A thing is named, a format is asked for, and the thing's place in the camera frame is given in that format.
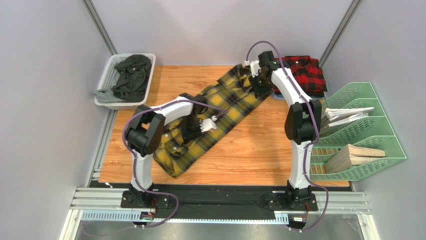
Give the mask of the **yellow black plaid shirt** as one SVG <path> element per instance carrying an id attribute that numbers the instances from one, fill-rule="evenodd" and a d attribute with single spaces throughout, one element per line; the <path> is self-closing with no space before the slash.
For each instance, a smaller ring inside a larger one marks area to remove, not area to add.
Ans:
<path id="1" fill-rule="evenodd" d="M 184 143 L 180 129 L 183 118 L 171 121 L 165 126 L 161 144 L 155 151 L 153 159 L 169 176 L 177 178 L 186 172 L 196 160 L 270 96 L 270 92 L 267 92 L 256 97 L 249 80 L 250 76 L 251 70 L 248 67 L 237 64 L 200 92 L 208 105 L 227 111 L 221 114 L 220 111 L 209 108 L 198 116 L 199 120 L 216 116 L 216 129 Z"/>

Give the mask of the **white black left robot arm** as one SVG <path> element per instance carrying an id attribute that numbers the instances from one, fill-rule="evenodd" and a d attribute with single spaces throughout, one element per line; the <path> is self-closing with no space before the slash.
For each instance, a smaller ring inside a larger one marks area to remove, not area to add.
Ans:
<path id="1" fill-rule="evenodd" d="M 122 194 L 122 208 L 148 208 L 156 203 L 153 192 L 152 162 L 154 152 L 161 143 L 165 126 L 182 118 L 180 132 L 185 144 L 200 137 L 207 128 L 198 115 L 208 109 L 202 95 L 182 93 L 175 100 L 155 106 L 137 107 L 122 133 L 126 148 L 133 156 L 132 179 L 128 190 Z"/>

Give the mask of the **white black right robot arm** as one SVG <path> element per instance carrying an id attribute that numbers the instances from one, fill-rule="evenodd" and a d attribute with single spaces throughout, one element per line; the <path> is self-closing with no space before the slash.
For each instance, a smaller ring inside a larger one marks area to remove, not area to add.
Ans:
<path id="1" fill-rule="evenodd" d="M 319 141 L 322 104 L 302 90 L 290 68 L 275 59 L 272 51 L 262 52 L 257 60 L 245 60 L 243 66 L 251 71 L 249 82 L 256 98 L 277 87 L 288 104 L 284 131 L 291 142 L 291 172 L 278 198 L 288 209 L 304 208 L 313 197 L 308 170 L 313 145 Z"/>

